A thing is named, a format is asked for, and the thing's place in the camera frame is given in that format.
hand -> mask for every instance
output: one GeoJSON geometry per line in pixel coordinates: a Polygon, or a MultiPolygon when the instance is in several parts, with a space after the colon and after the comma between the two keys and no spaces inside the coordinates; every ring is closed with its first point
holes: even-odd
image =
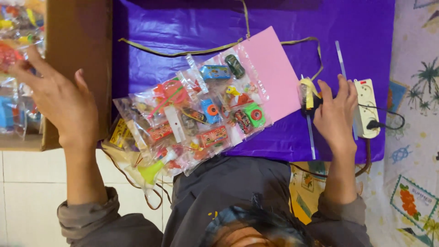
{"type": "Polygon", "coordinates": [[[314,125],[328,142],[332,152],[356,152],[352,137],[353,111],[358,105],[358,93],[351,80],[338,75],[339,90],[332,98],[331,88],[318,80],[322,90],[323,104],[316,110],[314,125]]]}
{"type": "Polygon", "coordinates": [[[62,147],[90,148],[96,146],[98,134],[97,107],[83,78],[83,70],[75,73],[76,86],[41,58],[35,46],[27,50],[29,60],[17,61],[10,69],[19,83],[27,84],[41,114],[59,132],[62,147]],[[42,78],[28,70],[34,67],[42,78]]]}

pink paper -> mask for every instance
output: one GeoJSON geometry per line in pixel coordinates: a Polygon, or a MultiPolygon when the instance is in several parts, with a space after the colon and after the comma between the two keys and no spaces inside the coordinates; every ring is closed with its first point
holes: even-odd
{"type": "Polygon", "coordinates": [[[273,29],[241,43],[269,96],[264,104],[273,122],[300,109],[299,80],[273,29]]]}

white power strip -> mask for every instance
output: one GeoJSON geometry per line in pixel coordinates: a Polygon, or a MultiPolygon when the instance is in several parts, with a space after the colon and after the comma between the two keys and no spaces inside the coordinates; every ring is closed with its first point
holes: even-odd
{"type": "MultiPolygon", "coordinates": [[[[372,80],[354,80],[355,87],[358,92],[358,104],[376,107],[374,88],[372,80]]],[[[378,111],[376,108],[357,106],[354,111],[354,119],[358,136],[362,138],[372,139],[380,133],[380,128],[368,130],[366,127],[370,121],[378,120],[378,111]]]]}

purple plastic sheet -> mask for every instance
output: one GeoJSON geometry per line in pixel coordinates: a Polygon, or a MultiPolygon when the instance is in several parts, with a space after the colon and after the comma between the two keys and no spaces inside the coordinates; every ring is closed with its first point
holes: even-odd
{"type": "MultiPolygon", "coordinates": [[[[392,48],[394,0],[346,1],[247,0],[251,34],[273,26],[279,40],[315,36],[320,40],[324,70],[318,79],[338,91],[341,73],[335,41],[339,40],[346,75],[374,83],[377,106],[386,108],[392,48]]],[[[113,98],[140,92],[187,68],[183,57],[165,58],[123,42],[127,38],[163,53],[206,50],[246,34],[242,3],[233,0],[115,0],[113,5],[113,98]]],[[[319,69],[316,42],[284,46],[297,73],[311,77],[319,69]]],[[[206,59],[214,54],[205,55],[206,59]]],[[[378,111],[381,122],[386,113],[378,111]]],[[[330,160],[331,151],[313,127],[318,159],[330,160]]],[[[356,163],[365,163],[365,141],[357,142],[356,163]]],[[[385,131],[371,139],[372,161],[384,157],[385,131]]],[[[312,160],[306,119],[295,112],[253,139],[227,152],[276,160],[312,160]]]]}

brown cardboard box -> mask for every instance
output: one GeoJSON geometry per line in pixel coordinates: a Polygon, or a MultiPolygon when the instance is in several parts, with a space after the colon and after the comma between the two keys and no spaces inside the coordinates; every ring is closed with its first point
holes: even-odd
{"type": "MultiPolygon", "coordinates": [[[[46,60],[74,81],[85,81],[99,110],[99,137],[108,134],[111,109],[112,3],[109,0],[46,0],[46,60]]],[[[58,131],[46,121],[43,135],[0,138],[0,150],[43,151],[58,148],[58,131]]]]}

